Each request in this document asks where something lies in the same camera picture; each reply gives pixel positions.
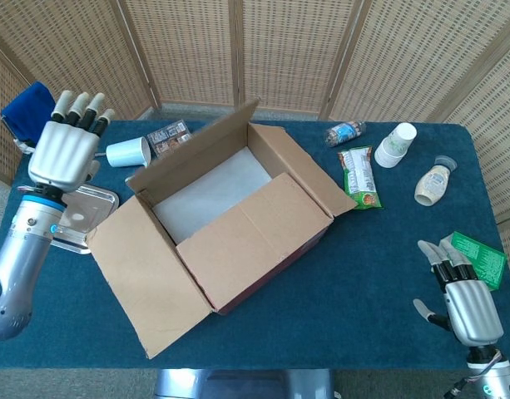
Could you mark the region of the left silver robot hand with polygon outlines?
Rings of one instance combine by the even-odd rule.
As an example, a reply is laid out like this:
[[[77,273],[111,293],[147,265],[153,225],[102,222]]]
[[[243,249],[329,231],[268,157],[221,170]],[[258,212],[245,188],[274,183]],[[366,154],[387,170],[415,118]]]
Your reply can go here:
[[[43,127],[27,172],[36,191],[69,193],[90,180],[99,168],[95,154],[115,112],[101,111],[105,94],[59,96]]]

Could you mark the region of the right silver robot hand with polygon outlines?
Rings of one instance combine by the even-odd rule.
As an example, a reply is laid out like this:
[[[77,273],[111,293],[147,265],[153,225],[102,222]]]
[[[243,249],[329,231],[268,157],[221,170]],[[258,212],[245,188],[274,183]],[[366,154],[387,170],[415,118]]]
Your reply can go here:
[[[454,334],[466,347],[493,345],[503,336],[503,325],[487,284],[476,275],[469,258],[447,239],[440,244],[419,240],[448,311],[440,315],[416,298],[413,305],[427,322]]]

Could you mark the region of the red cardboard box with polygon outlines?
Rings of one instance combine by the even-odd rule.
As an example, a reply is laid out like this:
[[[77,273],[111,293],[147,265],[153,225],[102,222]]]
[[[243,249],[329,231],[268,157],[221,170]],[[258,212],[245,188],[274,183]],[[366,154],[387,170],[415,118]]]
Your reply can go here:
[[[285,129],[251,122],[257,105],[244,104],[138,170],[131,198],[87,235],[149,358],[208,315],[231,311],[355,207]],[[175,243],[153,207],[245,147],[271,181]]]

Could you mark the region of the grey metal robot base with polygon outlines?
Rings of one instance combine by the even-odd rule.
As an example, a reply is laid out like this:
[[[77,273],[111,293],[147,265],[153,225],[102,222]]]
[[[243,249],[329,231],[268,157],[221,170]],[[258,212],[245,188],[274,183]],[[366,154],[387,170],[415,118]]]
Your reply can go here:
[[[153,399],[343,399],[329,369],[161,369]]]

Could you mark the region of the green carton packet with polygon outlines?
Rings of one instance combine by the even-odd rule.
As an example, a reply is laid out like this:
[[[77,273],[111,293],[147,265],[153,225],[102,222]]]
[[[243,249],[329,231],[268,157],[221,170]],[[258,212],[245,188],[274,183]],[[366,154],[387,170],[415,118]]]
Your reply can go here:
[[[476,275],[491,291],[500,288],[507,263],[506,254],[459,232],[453,232],[445,239],[468,258]]]

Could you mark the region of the blue towel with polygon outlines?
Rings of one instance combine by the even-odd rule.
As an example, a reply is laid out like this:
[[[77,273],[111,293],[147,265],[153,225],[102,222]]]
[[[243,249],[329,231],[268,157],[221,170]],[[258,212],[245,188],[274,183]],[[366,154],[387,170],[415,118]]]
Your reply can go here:
[[[0,115],[7,117],[37,144],[54,107],[51,92],[43,83],[35,81],[3,108]]]

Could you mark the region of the white plastic mug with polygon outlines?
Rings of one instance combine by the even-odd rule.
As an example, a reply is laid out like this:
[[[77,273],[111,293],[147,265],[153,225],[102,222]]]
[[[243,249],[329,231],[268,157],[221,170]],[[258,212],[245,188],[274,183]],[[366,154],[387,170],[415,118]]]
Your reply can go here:
[[[137,137],[111,144],[106,148],[106,159],[113,168],[143,166],[151,163],[151,148],[145,137]]]

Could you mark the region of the stainless steel tray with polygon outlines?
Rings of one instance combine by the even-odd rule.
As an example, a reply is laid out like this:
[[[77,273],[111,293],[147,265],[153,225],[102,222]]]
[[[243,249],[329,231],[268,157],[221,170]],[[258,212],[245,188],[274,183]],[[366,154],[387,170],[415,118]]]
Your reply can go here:
[[[67,208],[51,245],[77,254],[89,254],[88,233],[118,208],[119,197],[110,190],[82,185],[64,194],[62,200]]]

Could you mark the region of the blue table cloth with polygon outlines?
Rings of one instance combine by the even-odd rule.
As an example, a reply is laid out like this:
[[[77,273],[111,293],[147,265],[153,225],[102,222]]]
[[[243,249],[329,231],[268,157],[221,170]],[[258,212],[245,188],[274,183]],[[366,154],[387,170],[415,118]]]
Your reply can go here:
[[[211,314],[148,359],[89,254],[53,247],[39,274],[32,321],[0,342],[0,368],[441,368],[464,367],[466,348],[427,323],[443,296],[421,239],[458,231],[500,249],[473,139],[455,124],[417,126],[393,169],[374,168],[381,209],[339,216],[324,237],[229,314]],[[438,155],[453,158],[443,197],[414,199]]]

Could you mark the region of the mayonnaise squeeze bottle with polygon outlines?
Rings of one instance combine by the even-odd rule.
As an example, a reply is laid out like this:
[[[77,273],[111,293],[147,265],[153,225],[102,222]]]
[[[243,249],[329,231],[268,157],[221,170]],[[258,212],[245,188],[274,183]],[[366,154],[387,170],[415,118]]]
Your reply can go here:
[[[414,199],[423,206],[436,204],[445,194],[449,176],[458,167],[457,162],[446,155],[438,155],[433,167],[418,181]]]

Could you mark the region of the white foam sheet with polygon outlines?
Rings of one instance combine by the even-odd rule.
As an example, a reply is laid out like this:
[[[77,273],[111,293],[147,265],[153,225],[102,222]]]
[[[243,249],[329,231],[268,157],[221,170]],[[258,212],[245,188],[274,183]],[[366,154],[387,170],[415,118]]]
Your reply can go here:
[[[153,207],[175,243],[190,238],[271,181],[245,147]]]

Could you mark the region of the green snack bag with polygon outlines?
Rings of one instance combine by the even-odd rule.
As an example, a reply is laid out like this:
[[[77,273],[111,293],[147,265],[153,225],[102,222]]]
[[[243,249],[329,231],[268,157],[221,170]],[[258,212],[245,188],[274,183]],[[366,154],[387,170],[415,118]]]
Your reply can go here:
[[[371,146],[354,147],[338,153],[344,172],[344,192],[356,202],[355,209],[381,209],[371,167]]]

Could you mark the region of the stack of paper cups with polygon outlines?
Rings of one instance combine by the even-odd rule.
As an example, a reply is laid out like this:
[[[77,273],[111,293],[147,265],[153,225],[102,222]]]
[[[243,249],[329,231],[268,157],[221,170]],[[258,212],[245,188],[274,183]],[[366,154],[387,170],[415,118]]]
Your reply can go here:
[[[383,138],[374,152],[377,164],[384,168],[394,168],[407,154],[408,148],[417,136],[417,129],[408,122],[399,123]]]

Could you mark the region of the small blue-label plastic bottle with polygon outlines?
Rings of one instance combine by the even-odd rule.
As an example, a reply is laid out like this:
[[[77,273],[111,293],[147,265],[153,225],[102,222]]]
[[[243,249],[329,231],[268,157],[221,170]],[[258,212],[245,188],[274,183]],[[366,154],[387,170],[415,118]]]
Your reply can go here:
[[[325,133],[325,144],[328,147],[335,147],[358,138],[366,131],[364,121],[346,121],[329,128]]]

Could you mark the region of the woven folding screen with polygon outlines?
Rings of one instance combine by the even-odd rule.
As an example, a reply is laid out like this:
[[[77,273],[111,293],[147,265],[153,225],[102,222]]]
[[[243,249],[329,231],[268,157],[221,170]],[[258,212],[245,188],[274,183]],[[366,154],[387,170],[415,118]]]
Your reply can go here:
[[[0,0],[0,110],[29,84],[321,120],[443,121],[473,136],[510,215],[510,0]],[[0,120],[0,180],[20,153]]]

